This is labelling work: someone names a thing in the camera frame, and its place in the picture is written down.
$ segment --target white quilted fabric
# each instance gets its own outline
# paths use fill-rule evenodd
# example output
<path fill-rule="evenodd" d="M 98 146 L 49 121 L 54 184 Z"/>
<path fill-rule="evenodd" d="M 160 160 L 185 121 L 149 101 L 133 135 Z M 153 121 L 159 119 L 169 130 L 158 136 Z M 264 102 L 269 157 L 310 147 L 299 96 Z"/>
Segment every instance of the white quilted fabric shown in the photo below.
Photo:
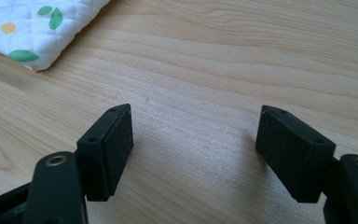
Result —
<path fill-rule="evenodd" d="M 0 0 L 0 53 L 29 69 L 46 69 L 107 2 Z"/>

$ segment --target wooden table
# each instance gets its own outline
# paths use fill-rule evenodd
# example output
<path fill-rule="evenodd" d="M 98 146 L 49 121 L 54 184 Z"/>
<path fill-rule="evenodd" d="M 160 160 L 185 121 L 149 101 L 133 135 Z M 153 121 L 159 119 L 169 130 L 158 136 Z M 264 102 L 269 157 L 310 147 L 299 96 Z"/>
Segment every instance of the wooden table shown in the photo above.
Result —
<path fill-rule="evenodd" d="M 117 0 L 46 71 L 0 55 L 0 194 L 125 103 L 135 147 L 90 223 L 324 223 L 255 137 L 274 105 L 358 154 L 358 0 Z"/>

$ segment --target green leaf print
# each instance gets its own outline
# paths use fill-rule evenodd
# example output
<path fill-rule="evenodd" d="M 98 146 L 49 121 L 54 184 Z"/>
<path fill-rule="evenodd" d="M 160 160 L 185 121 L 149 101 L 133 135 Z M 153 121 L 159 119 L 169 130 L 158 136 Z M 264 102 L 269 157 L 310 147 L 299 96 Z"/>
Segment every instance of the green leaf print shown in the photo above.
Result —
<path fill-rule="evenodd" d="M 41 15 L 41 16 L 45 16 L 45 15 L 48 15 L 52 9 L 53 9 L 53 8 L 52 8 L 52 7 L 49 7 L 49 6 L 41 7 L 41 8 L 39 8 L 39 10 L 37 11 L 37 14 L 38 14 L 38 15 Z"/>
<path fill-rule="evenodd" d="M 37 54 L 25 49 L 13 50 L 8 54 L 8 57 L 20 63 L 35 61 L 39 58 Z"/>
<path fill-rule="evenodd" d="M 62 13 L 56 7 L 54 9 L 53 13 L 51 13 L 51 19 L 50 19 L 50 23 L 48 25 L 50 26 L 51 30 L 55 30 L 61 25 L 61 22 L 62 22 Z"/>

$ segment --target yellow spot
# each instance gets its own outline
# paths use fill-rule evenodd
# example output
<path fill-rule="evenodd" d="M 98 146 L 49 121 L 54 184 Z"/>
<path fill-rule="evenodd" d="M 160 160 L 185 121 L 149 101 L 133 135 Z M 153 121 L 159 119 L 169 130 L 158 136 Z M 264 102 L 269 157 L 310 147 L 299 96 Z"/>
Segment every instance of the yellow spot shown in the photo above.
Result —
<path fill-rule="evenodd" d="M 13 33 L 14 29 L 16 29 L 16 25 L 11 22 L 3 23 L 1 25 L 1 31 L 5 34 Z"/>

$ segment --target quilted cloth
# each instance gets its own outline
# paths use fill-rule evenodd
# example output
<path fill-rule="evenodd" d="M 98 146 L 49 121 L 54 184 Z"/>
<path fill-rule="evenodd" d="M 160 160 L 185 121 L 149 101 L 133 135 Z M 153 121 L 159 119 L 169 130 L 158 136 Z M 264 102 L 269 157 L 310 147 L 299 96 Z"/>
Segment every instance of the quilted cloth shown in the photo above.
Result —
<path fill-rule="evenodd" d="M 43 70 L 109 0 L 0 0 L 0 53 Z"/>

